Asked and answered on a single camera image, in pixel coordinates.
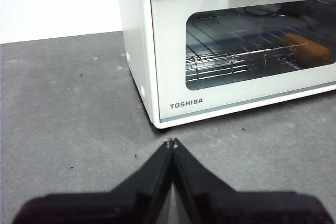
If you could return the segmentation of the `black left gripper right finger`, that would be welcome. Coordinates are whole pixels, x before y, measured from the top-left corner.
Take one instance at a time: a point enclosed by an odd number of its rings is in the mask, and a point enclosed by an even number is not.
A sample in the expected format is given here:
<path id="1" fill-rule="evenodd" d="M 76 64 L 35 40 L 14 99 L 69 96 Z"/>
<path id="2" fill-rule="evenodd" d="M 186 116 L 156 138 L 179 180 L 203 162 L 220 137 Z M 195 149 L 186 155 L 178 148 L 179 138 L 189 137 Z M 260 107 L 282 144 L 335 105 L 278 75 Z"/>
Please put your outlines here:
<path id="1" fill-rule="evenodd" d="M 321 201 L 294 191 L 236 191 L 178 140 L 172 140 L 173 181 L 192 223 L 331 223 Z"/>

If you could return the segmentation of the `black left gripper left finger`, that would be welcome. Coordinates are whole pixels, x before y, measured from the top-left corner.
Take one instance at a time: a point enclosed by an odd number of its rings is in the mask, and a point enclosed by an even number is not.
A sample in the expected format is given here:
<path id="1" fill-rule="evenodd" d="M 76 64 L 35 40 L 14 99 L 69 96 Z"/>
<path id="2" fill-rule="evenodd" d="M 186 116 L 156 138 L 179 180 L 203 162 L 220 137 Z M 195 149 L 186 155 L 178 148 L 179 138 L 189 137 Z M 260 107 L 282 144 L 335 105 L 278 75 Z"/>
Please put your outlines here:
<path id="1" fill-rule="evenodd" d="M 49 194 L 27 201 L 14 223 L 156 223 L 172 183 L 174 142 L 107 192 Z"/>

